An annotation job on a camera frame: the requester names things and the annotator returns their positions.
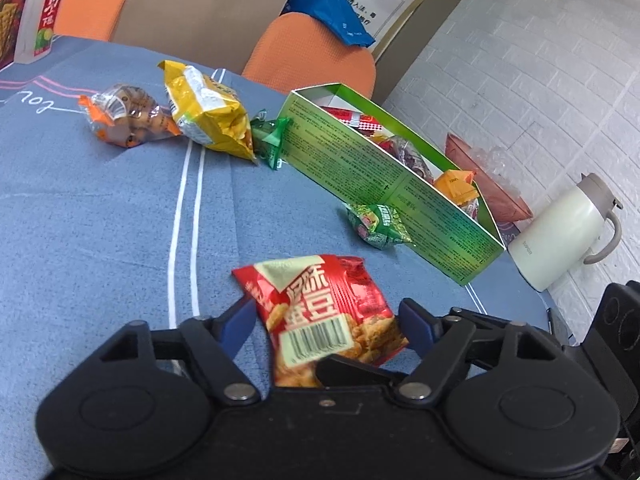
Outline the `red spicy bean packet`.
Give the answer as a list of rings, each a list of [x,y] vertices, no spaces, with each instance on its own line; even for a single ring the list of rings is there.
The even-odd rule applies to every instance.
[[[232,275],[256,301],[272,343],[277,387],[318,387],[317,363],[330,354],[380,365],[407,347],[396,316],[359,257],[268,260]]]

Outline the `orange snack packet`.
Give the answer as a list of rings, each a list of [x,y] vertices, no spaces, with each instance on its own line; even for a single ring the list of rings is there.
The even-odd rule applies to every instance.
[[[434,181],[434,187],[476,220],[480,208],[480,192],[474,185],[474,178],[474,171],[449,169]]]

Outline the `clear red dates packet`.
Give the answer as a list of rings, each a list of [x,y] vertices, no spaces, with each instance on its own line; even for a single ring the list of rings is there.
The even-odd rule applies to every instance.
[[[425,159],[409,140],[402,136],[383,136],[382,134],[375,134],[370,137],[370,140],[424,181],[429,184],[434,183],[433,174],[427,167]]]

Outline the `small green candy packet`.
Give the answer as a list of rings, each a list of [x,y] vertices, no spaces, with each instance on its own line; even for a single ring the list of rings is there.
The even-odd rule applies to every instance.
[[[288,117],[269,119],[266,110],[260,110],[250,121],[254,153],[272,170],[282,166],[283,139],[290,123]]]

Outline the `yellow green chips packet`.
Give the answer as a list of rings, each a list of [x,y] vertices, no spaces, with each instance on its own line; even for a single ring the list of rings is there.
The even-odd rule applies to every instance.
[[[172,118],[184,136],[209,150],[254,162],[250,118],[231,88],[193,65],[163,60],[158,67]]]

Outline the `clear orange nut packet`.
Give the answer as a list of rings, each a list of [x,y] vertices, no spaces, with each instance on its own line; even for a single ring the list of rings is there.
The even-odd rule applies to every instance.
[[[170,109],[132,84],[114,84],[92,96],[82,94],[78,105],[94,135],[121,148],[181,136]]]

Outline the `cream thermos jug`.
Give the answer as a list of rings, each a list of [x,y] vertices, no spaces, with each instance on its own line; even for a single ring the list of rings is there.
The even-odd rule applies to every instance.
[[[597,174],[584,174],[510,241],[508,252],[518,272],[542,292],[576,263],[602,261],[622,240],[615,214],[622,207]]]

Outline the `green cardboard box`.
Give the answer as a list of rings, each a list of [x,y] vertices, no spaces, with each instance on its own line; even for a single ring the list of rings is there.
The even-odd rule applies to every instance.
[[[438,148],[346,84],[320,84],[288,94],[280,115],[291,119],[282,145],[289,165],[345,203],[395,208],[412,249],[460,285],[502,255],[506,246],[482,198],[477,218],[470,218],[427,180],[329,114],[328,106],[369,115],[387,132],[410,141],[432,167],[456,168]]]

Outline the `green pea snack packet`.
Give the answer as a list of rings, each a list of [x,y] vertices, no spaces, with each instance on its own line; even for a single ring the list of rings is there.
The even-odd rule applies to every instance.
[[[346,204],[345,210],[352,229],[364,242],[378,250],[412,243],[407,228],[393,207]]]

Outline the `pink plastic bowl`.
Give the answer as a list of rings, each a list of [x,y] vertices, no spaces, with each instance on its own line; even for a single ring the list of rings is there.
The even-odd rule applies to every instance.
[[[460,169],[475,172],[474,181],[494,219],[498,223],[515,223],[533,218],[534,215],[522,196],[513,198],[477,166],[470,156],[471,148],[471,145],[454,134],[447,134],[446,156]]]

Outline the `blue tablecloth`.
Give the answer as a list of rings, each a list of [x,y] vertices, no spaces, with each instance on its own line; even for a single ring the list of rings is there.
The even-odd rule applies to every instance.
[[[508,256],[460,286],[408,247],[363,243],[344,206],[291,167],[277,170],[185,138],[119,148],[77,99],[113,84],[165,96],[160,54],[60,38],[1,72],[1,474],[50,468],[34,417],[46,394],[133,320],[154,330],[239,299],[232,272],[271,259],[358,256],[392,307],[412,298],[548,324],[552,299]]]

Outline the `clear plastic bag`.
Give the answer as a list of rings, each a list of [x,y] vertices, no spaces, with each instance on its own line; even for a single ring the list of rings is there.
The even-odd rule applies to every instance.
[[[509,153],[495,146],[486,151],[471,148],[470,156],[488,177],[513,198],[521,197],[521,187],[515,179],[515,169]]]

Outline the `brown paper bag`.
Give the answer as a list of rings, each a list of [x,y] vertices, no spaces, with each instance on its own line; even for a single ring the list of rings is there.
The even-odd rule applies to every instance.
[[[241,73],[288,0],[125,0],[111,40]]]

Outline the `red white juice carton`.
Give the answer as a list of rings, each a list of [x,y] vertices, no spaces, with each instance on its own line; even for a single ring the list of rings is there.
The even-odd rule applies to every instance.
[[[14,62],[30,64],[48,55],[62,0],[25,0],[14,51]]]

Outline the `red cracker box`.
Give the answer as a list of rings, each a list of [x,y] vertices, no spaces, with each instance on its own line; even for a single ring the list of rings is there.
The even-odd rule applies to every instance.
[[[0,68],[5,68],[14,59],[25,1],[0,0]]]

